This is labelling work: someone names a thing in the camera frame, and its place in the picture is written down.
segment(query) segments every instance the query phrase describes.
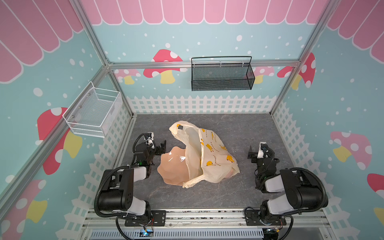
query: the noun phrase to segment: white picket fence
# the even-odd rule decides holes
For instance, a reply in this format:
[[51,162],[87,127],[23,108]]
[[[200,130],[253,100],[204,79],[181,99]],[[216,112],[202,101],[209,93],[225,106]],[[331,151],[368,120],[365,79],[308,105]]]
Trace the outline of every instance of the white picket fence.
[[64,215],[66,224],[63,229],[56,232],[59,240],[77,239],[81,226],[85,221],[89,209],[93,208],[93,200],[99,187],[105,169],[111,169],[122,142],[122,136],[129,123],[129,115],[124,105],[112,123],[112,126],[104,138],[102,145],[99,145],[99,153],[94,154],[95,162],[90,164],[89,174],[85,174],[85,183],[79,186],[79,197],[72,200],[72,212]]
[[204,96],[200,98],[157,98],[142,97],[141,99],[127,97],[128,103],[134,113],[138,114],[154,114],[154,113],[268,113],[271,111],[276,101],[276,96],[262,98],[258,96],[254,98],[239,98],[230,96],[223,98],[222,96],[208,98]]
[[320,162],[313,159],[315,153],[309,151],[310,144],[304,142],[305,135],[300,134],[300,127],[296,127],[296,120],[293,120],[292,116],[293,114],[289,114],[289,108],[286,108],[284,102],[279,105],[273,115],[293,164],[296,167],[303,167],[312,171],[323,182],[328,195],[328,206],[324,208],[324,212],[338,239],[340,237],[344,237],[344,239],[352,237],[354,240],[358,240],[357,235],[360,230],[349,224],[350,213],[341,209],[339,205],[341,198],[333,195],[333,185],[325,181],[327,173],[319,170]]

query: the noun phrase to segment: black wire basket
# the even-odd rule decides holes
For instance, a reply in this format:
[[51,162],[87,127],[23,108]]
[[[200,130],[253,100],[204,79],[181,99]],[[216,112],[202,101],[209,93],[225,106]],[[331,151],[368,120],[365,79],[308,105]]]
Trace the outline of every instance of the black wire basket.
[[192,91],[251,90],[255,81],[251,60],[251,56],[192,58]]

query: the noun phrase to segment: white wire basket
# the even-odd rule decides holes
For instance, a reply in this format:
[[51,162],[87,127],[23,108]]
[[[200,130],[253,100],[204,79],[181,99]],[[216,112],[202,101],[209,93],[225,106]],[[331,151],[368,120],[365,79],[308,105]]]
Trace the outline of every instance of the white wire basket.
[[63,118],[74,134],[105,137],[122,105],[121,93],[90,82]]

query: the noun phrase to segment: mesh basket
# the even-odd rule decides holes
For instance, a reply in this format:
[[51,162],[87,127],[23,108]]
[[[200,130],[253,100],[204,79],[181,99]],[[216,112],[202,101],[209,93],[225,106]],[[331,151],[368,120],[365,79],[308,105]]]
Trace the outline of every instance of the mesh basket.
[[63,118],[74,134],[105,137],[121,108],[121,93],[95,88],[92,82],[86,90],[80,100],[65,111]]
[[[201,61],[206,58],[215,61]],[[248,59],[228,63],[228,58]],[[192,91],[251,90],[255,81],[251,59],[250,56],[192,58]]]

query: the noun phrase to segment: plastic bag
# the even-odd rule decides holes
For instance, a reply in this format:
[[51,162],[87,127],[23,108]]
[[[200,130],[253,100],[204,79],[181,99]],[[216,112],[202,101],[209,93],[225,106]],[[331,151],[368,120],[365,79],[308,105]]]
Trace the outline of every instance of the plastic bag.
[[183,184],[184,188],[192,187],[201,180],[218,183],[240,172],[236,159],[213,131],[198,128],[187,121],[176,122],[169,130],[186,145],[189,181]]

